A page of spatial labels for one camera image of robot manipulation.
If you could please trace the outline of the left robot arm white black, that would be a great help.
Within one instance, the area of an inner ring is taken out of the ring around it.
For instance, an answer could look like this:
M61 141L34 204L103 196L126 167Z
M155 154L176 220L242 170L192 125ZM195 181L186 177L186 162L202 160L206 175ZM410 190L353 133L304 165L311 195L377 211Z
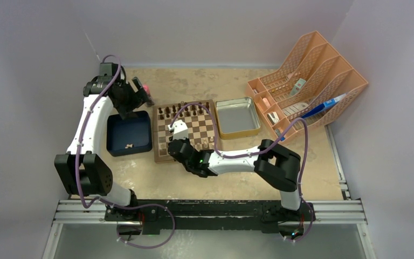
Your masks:
M112 170L101 156L101 139L112 156L151 150L151 123L146 111L138 108L149 101L137 77L128 81L124 68L102 62L99 74L83 88L82 115L75 136L54 166L70 195L91 196L118 207L131 221L139 215L135 193L116 183Z

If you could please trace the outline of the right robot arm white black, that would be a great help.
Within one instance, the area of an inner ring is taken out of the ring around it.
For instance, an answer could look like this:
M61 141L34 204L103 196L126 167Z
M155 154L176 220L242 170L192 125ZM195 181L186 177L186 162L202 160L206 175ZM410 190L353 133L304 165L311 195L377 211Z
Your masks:
M265 139L256 147L239 151L212 149L198 151L189 140L173 140L168 153L180 162L186 171L202 178L225 173L257 173L273 188L280 191L282 215L293 220L302 213L298 178L301 156L273 141Z

